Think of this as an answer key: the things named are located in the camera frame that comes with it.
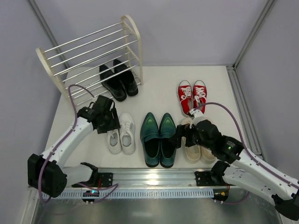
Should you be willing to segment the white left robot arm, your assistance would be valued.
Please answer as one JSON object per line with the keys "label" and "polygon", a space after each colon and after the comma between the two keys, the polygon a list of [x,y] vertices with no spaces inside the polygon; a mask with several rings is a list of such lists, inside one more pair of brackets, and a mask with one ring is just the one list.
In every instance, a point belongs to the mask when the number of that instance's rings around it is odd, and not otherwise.
{"label": "white left robot arm", "polygon": [[66,161],[92,132],[102,134],[120,128],[115,102],[102,95],[74,114],[74,121],[61,138],[40,155],[32,154],[28,158],[28,185],[52,198],[69,186],[96,186],[99,181],[96,166],[82,162],[67,168]]}

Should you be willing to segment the beige lace sneaker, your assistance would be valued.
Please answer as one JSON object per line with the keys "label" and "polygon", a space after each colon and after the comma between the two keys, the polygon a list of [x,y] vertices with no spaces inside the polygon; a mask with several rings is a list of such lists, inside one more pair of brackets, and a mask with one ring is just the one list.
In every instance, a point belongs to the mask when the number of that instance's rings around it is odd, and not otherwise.
{"label": "beige lace sneaker", "polygon": [[198,145],[194,145],[191,147],[186,147],[186,138],[182,138],[183,141],[183,147],[184,147],[184,157],[187,160],[188,163],[194,164],[197,163],[200,160],[201,151],[200,147]]}
{"label": "beige lace sneaker", "polygon": [[217,160],[217,158],[212,154],[211,150],[203,146],[200,146],[199,148],[201,152],[200,160],[204,164],[212,164]]}

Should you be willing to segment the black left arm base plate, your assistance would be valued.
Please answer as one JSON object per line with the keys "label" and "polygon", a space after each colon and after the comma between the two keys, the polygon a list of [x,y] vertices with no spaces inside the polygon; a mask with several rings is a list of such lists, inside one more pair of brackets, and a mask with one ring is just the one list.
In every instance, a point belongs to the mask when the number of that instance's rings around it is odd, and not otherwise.
{"label": "black left arm base plate", "polygon": [[113,184],[113,173],[95,173],[91,175],[91,178],[81,184],[92,188],[107,188]]}

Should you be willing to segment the red canvas sneaker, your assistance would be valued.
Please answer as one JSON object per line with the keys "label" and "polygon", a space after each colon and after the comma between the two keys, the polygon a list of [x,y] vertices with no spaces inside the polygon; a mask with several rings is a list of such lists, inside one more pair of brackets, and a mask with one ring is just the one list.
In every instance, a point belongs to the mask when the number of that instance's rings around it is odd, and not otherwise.
{"label": "red canvas sneaker", "polygon": [[193,109],[193,92],[190,83],[183,80],[178,85],[178,100],[184,116],[189,116],[189,111]]}
{"label": "red canvas sneaker", "polygon": [[202,80],[197,80],[193,85],[193,104],[194,108],[206,103],[207,90]]}

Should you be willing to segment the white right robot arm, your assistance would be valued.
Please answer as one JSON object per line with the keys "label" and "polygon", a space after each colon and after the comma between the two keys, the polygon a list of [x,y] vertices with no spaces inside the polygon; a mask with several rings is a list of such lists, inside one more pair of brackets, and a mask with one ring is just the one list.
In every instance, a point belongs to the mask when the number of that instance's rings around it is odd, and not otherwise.
{"label": "white right robot arm", "polygon": [[218,159],[211,169],[217,184],[239,186],[270,204],[288,219],[299,219],[299,181],[266,163],[237,139],[222,135],[209,120],[196,125],[178,125],[170,138],[175,147],[198,145],[212,152]]}

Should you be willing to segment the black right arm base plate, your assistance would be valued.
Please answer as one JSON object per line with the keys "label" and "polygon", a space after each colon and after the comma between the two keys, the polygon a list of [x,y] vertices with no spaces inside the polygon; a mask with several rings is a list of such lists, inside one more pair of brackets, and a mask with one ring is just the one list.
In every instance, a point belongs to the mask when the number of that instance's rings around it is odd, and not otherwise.
{"label": "black right arm base plate", "polygon": [[206,186],[214,185],[214,182],[211,178],[211,174],[209,171],[195,171],[194,175],[195,175],[196,186],[206,187]]}

